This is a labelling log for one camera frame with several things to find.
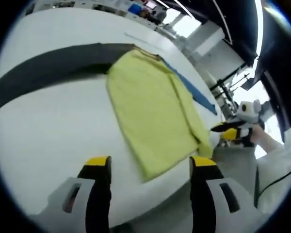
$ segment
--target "black cable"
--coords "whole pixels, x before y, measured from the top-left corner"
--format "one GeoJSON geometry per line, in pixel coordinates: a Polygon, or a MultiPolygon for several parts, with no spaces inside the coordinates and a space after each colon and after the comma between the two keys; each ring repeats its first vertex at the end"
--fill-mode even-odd
{"type": "Polygon", "coordinates": [[[289,176],[290,174],[291,174],[291,171],[290,171],[288,174],[284,175],[283,177],[281,177],[281,178],[275,180],[274,182],[271,182],[268,186],[266,186],[266,187],[262,190],[262,192],[260,192],[258,198],[262,195],[262,193],[263,193],[266,189],[268,189],[268,188],[269,188],[270,186],[272,186],[273,184],[278,183],[279,181],[283,180],[284,178],[286,178],[286,177],[289,176]]]}

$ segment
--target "yellow cloth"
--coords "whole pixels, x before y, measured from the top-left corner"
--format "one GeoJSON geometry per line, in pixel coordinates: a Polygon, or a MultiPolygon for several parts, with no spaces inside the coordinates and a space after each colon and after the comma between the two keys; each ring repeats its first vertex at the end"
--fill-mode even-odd
{"type": "Polygon", "coordinates": [[[209,131],[193,106],[191,93],[160,59],[134,49],[109,70],[109,96],[122,133],[150,180],[189,153],[212,157],[209,131]]]}

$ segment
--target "blue strip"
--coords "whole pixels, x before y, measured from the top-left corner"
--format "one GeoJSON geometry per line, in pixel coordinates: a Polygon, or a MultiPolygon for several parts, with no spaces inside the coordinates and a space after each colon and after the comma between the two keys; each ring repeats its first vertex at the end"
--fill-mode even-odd
{"type": "Polygon", "coordinates": [[[171,69],[175,74],[178,75],[178,77],[181,79],[181,81],[186,86],[188,91],[193,95],[193,98],[197,103],[207,108],[213,114],[218,115],[217,111],[215,110],[214,104],[210,103],[209,100],[195,86],[193,86],[192,83],[190,83],[183,75],[178,73],[178,71],[172,68],[164,59],[162,59],[162,61],[169,69],[171,69]]]}

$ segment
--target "person's hand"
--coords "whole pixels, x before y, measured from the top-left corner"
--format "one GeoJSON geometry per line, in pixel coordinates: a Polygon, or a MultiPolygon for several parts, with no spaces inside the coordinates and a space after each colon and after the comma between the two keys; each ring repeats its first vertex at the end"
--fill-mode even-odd
{"type": "Polygon", "coordinates": [[[252,134],[250,136],[250,141],[254,144],[258,144],[260,138],[265,133],[261,126],[255,124],[252,127],[252,134]]]}

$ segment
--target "robotic hand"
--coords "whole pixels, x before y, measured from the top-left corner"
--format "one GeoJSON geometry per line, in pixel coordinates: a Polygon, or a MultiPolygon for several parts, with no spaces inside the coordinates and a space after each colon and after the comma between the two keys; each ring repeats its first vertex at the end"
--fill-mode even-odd
{"type": "Polygon", "coordinates": [[[227,119],[211,129],[213,132],[222,133],[221,137],[233,140],[236,144],[242,143],[245,147],[253,147],[250,141],[254,124],[259,124],[264,129],[264,122],[259,118],[261,104],[259,100],[254,102],[242,101],[236,115],[227,119]]]}

